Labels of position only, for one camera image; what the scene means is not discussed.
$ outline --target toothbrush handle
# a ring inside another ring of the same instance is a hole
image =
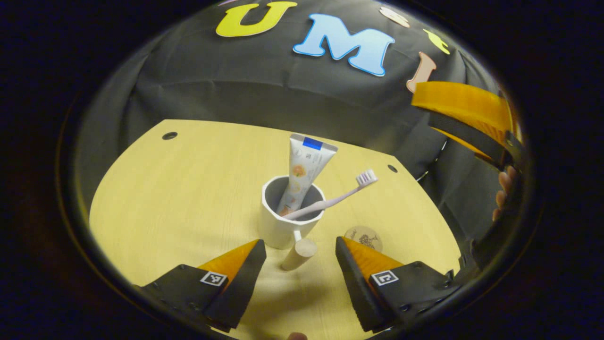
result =
[[[331,200],[327,200],[327,201],[317,201],[315,203],[312,203],[311,205],[309,205],[308,207],[302,208],[300,210],[296,210],[290,214],[287,214],[285,216],[283,216],[283,218],[287,219],[287,220],[295,220],[296,218],[302,217],[306,214],[309,214],[311,212],[315,212],[317,210],[324,210],[327,209],[331,206],[336,205],[337,203],[340,203],[341,201],[343,201],[345,198],[347,198],[348,196],[354,194],[355,192],[361,190],[361,187],[358,186],[354,189],[352,189],[351,191],[348,191],[346,194],[340,196],[340,197],[336,197],[333,198]]]

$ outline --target toothbrush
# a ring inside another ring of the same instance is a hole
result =
[[[309,205],[308,207],[305,207],[300,210],[296,210],[290,214],[287,214],[287,215],[283,216],[283,218],[285,218],[287,220],[295,220],[296,218],[300,218],[313,211],[327,209],[331,206],[336,205],[339,202],[342,202],[346,197],[354,194],[355,192],[360,191],[362,188],[366,188],[368,185],[377,182],[377,180],[378,180],[378,178],[373,173],[373,170],[369,169],[356,177],[356,182],[359,183],[359,186],[352,189],[348,193],[346,193],[338,198],[333,198],[331,200],[315,202],[315,203]]]

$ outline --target blue label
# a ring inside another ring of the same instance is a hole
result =
[[[321,147],[323,146],[323,142],[319,142],[318,140],[305,137],[302,145],[308,146],[309,148],[320,150]]]

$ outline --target screw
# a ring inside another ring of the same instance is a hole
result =
[[[197,304],[195,304],[195,303],[193,303],[193,302],[190,302],[190,303],[189,303],[189,307],[191,307],[191,308],[192,308],[192,309],[194,309],[194,310],[199,310],[199,306],[197,306]]]

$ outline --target wooden coaster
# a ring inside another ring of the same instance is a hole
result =
[[[378,235],[375,230],[365,227],[356,226],[348,229],[344,237],[349,238],[358,243],[364,244],[367,247],[382,252],[382,238]]]

